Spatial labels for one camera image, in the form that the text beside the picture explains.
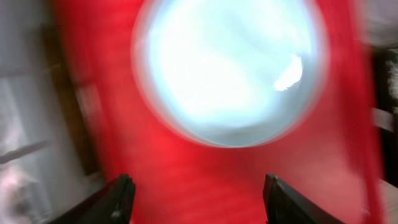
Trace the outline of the clear plastic bin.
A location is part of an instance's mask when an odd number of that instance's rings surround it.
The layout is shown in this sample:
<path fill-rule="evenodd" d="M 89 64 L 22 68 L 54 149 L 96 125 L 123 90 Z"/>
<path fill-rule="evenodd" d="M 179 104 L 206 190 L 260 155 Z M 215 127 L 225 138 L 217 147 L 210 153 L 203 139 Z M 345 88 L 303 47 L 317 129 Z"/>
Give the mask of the clear plastic bin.
<path fill-rule="evenodd" d="M 397 0 L 358 1 L 362 41 L 374 47 L 397 46 Z"/>

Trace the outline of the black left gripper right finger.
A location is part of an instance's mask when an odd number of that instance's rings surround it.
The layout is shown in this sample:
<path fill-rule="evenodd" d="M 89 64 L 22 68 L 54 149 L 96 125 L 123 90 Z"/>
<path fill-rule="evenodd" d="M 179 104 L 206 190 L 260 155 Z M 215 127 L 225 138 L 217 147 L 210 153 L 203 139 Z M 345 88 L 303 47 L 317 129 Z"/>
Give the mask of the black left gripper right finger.
<path fill-rule="evenodd" d="M 268 224 L 342 224 L 274 174 L 266 174 L 262 194 Z"/>

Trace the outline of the light blue plate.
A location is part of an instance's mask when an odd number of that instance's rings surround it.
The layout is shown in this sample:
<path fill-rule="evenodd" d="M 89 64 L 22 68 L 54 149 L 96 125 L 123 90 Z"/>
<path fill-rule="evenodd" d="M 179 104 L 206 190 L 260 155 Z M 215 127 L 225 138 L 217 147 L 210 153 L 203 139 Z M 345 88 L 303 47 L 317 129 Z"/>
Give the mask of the light blue plate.
<path fill-rule="evenodd" d="M 132 31 L 137 87 L 197 144 L 253 147 L 308 115 L 328 68 L 317 1 L 145 1 Z"/>

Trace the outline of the red plastic tray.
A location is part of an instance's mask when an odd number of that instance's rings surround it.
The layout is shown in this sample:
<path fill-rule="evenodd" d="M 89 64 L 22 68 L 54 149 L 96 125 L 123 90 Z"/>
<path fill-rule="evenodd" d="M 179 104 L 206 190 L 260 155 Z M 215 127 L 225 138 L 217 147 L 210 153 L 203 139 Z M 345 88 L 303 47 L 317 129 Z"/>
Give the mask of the red plastic tray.
<path fill-rule="evenodd" d="M 129 48 L 143 1 L 53 1 L 99 164 L 137 185 L 134 223 L 265 223 L 265 176 L 278 175 L 344 223 L 384 223 L 369 59 L 360 1 L 318 1 L 330 68 L 312 112 L 266 145 L 217 149 L 159 121 L 142 99 Z"/>

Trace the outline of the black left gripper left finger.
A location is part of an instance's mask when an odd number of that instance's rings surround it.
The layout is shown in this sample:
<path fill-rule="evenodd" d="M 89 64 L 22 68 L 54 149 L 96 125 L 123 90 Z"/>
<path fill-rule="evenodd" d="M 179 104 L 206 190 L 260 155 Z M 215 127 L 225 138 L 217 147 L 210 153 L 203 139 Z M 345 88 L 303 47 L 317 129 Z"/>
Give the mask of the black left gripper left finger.
<path fill-rule="evenodd" d="M 133 179 L 121 174 L 49 224 L 129 224 L 135 193 Z"/>

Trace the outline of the grey dishwasher rack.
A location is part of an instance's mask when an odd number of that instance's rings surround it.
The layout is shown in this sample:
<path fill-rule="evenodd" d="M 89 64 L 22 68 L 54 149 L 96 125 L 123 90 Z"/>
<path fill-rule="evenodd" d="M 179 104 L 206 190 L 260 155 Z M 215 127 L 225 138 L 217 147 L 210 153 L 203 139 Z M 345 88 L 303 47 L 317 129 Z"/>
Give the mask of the grey dishwasher rack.
<path fill-rule="evenodd" d="M 2 1 L 1 222 L 51 222 L 103 185 L 48 2 Z"/>

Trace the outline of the black waste tray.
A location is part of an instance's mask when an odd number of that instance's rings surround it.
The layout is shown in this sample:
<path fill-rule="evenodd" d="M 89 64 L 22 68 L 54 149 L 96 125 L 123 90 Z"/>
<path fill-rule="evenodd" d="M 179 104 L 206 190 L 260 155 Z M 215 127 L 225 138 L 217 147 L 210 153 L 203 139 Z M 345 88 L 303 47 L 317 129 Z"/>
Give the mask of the black waste tray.
<path fill-rule="evenodd" d="M 397 49 L 372 49 L 376 93 L 374 123 L 379 128 L 386 182 L 397 186 Z"/>

